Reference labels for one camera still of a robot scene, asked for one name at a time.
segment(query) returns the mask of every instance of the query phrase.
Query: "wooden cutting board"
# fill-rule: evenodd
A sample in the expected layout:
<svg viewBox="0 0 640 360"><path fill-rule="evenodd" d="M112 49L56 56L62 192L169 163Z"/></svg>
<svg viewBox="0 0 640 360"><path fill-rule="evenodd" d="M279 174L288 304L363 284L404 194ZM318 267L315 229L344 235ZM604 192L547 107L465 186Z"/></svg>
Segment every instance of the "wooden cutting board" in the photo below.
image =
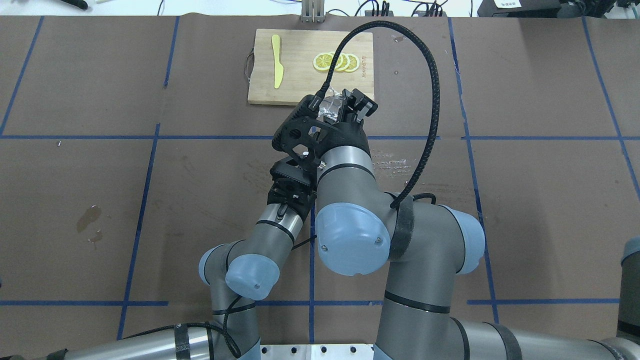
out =
<svg viewBox="0 0 640 360"><path fill-rule="evenodd" d="M280 35L280 63L284 75L280 88L274 88L274 62L271 36ZM258 29L253 53L255 61L249 83L250 104L297 105L307 94L315 94L326 79L327 71L318 71L313 60L319 53L335 51L347 35L345 31ZM373 91L373 34L360 33L349 41L344 53L360 58L360 68L354 72L334 72L332 88L358 88L371 99Z"/></svg>

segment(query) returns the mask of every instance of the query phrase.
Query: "lemon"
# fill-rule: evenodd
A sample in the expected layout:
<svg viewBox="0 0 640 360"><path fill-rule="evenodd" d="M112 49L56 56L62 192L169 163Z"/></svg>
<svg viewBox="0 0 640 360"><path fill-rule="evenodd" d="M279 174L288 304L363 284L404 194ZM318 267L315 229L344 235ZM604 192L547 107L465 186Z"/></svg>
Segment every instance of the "lemon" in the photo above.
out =
<svg viewBox="0 0 640 360"><path fill-rule="evenodd" d="M338 57L338 62L335 64L335 70L344 71L349 67L350 63L351 63L351 60L349 59L349 56L346 56L345 54L340 54L340 57Z"/></svg>
<svg viewBox="0 0 640 360"><path fill-rule="evenodd" d="M360 58L354 54L345 54L349 58L349 65L344 72L354 72L360 67Z"/></svg>
<svg viewBox="0 0 640 360"><path fill-rule="evenodd" d="M314 68L320 71L327 71L331 67L332 60L333 60L333 54L319 53L314 58Z"/></svg>

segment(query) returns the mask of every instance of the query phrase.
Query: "knife blade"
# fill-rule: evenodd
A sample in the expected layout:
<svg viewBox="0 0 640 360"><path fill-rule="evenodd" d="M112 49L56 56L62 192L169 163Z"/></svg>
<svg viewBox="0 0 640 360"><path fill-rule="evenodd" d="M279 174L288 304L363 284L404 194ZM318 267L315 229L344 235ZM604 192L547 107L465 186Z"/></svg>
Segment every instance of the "knife blade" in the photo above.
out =
<svg viewBox="0 0 640 360"><path fill-rule="evenodd" d="M273 63L274 63L274 76L273 87L279 88L282 84L282 76L284 75L284 66L280 63L280 35L273 34L271 36L271 45L273 46Z"/></svg>

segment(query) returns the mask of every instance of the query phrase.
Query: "black velcro strap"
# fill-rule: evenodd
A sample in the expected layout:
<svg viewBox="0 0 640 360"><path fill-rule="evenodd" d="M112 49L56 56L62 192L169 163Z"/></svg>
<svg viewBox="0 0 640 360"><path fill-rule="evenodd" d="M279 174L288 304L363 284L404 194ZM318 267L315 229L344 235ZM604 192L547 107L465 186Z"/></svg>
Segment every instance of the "black velcro strap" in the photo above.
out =
<svg viewBox="0 0 640 360"><path fill-rule="evenodd" d="M602 347L607 349L611 353L611 355L613 355L613 357L616 360L627 360L627 357L624 354L622 354L620 351L618 351L618 349L612 348L608 344L601 343L601 342L596 341L596 340L589 340L589 341L593 341L594 343L598 343L598 344L602 345Z"/></svg>
<svg viewBox="0 0 640 360"><path fill-rule="evenodd" d="M260 220L257 223L255 223L256 225L258 224L269 224L271 226L275 226L278 229L282 230L285 234L287 234L289 236L289 238L291 239L291 243L295 243L296 242L296 238L293 236L293 234L284 226L278 224L275 221L271 221L271 220Z"/></svg>
<svg viewBox="0 0 640 360"><path fill-rule="evenodd" d="M431 305L425 302L407 299L388 291L385 291L385 298L391 300L392 302L397 302L400 305L412 307L418 310L429 311L430 313L448 314L449 312L451 312L451 306Z"/></svg>
<svg viewBox="0 0 640 360"><path fill-rule="evenodd" d="M175 339L176 360L191 359L191 345L189 345L189 327L181 323L173 328L173 338Z"/></svg>
<svg viewBox="0 0 640 360"><path fill-rule="evenodd" d="M522 350L520 350L520 344L511 330L506 326L499 323L485 322L491 326L500 334L502 342L504 343L504 350L507 352L507 360L522 360Z"/></svg>
<svg viewBox="0 0 640 360"><path fill-rule="evenodd" d="M211 329L207 328L207 344L209 345L209 359L213 360L213 335Z"/></svg>
<svg viewBox="0 0 640 360"><path fill-rule="evenodd" d="M387 193L394 199L393 193ZM411 236L413 234L413 226L415 218L413 216L413 198L408 196L400 202L396 214L396 228L394 236L391 238L391 247L389 248L389 260L399 260L409 247Z"/></svg>
<svg viewBox="0 0 640 360"><path fill-rule="evenodd" d="M618 330L640 338L640 326L618 320Z"/></svg>
<svg viewBox="0 0 640 360"><path fill-rule="evenodd" d="M456 323L456 325L458 326L458 329L460 330L460 335L462 335L462 345L465 349L464 360L469 360L471 356L471 351L469 350L469 338L467 337L467 331L465 330L465 327L462 326L462 324L458 321L458 319L451 318L451 320L453 320L453 322Z"/></svg>
<svg viewBox="0 0 640 360"><path fill-rule="evenodd" d="M251 304L234 307L233 309L214 310L212 313L213 315L233 314L233 313L239 313L240 311L253 309L254 307L255 307L255 303L252 302Z"/></svg>
<svg viewBox="0 0 640 360"><path fill-rule="evenodd" d="M373 176L373 178L375 179L376 176L373 175L373 173L368 169L365 168L362 165L359 164L351 164L351 163L345 163L345 164L340 164L340 165L335 165L334 167L330 168L329 170L323 172L320 177L318 178L318 180L316 181L316 184L320 183L320 180L322 180L322 178L326 175L329 174L330 172L334 171L334 170L338 170L339 168L346 168L346 167L355 167L355 168L359 168L360 170L364 170L366 172L369 173L369 175Z"/></svg>
<svg viewBox="0 0 640 360"><path fill-rule="evenodd" d="M65 354L69 352L67 349L58 350L47 355L47 360L65 360Z"/></svg>

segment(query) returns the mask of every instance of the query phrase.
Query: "braided black cable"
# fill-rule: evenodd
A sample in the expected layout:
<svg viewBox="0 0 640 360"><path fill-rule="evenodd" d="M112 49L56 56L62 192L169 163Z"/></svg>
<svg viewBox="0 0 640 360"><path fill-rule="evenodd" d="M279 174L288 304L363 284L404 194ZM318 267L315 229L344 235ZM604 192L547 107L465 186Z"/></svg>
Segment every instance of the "braided black cable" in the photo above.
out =
<svg viewBox="0 0 640 360"><path fill-rule="evenodd" d="M357 34L371 28L388 28L396 30L400 34L404 35L407 39L411 40L411 42L413 42L413 44L418 47L418 50L420 50L420 52L424 56L424 59L427 61L427 66L429 67L429 75L431 77L431 123L429 125L429 135L427 136L427 143L425 144L422 155L420 156L420 161L418 161L418 164L413 171L413 175L411 175L411 178L409 179L409 181L407 181L407 184L402 192L390 205L392 209L397 209L400 205L400 202L402 202L402 200L404 200L404 198L409 195L415 184L418 182L418 179L420 179L420 175L422 175L422 171L427 165L427 160L429 159L431 151L433 150L433 145L435 144L436 136L438 133L438 118L440 116L440 80L438 77L438 68L436 66L436 61L433 58L433 55L431 54L431 51L429 50L427 45L411 30L400 24L396 24L395 22L377 20L360 25L359 27L348 33L347 36L342 39L342 41L338 45L338 48L336 48L329 71L326 75L326 80L320 87L320 90L316 92L316 96L311 102L309 108L316 111L320 105L320 102L322 101L322 99L324 99L326 92L331 84L335 64L338 62L338 57L340 56L340 53L342 52L345 45Z"/></svg>

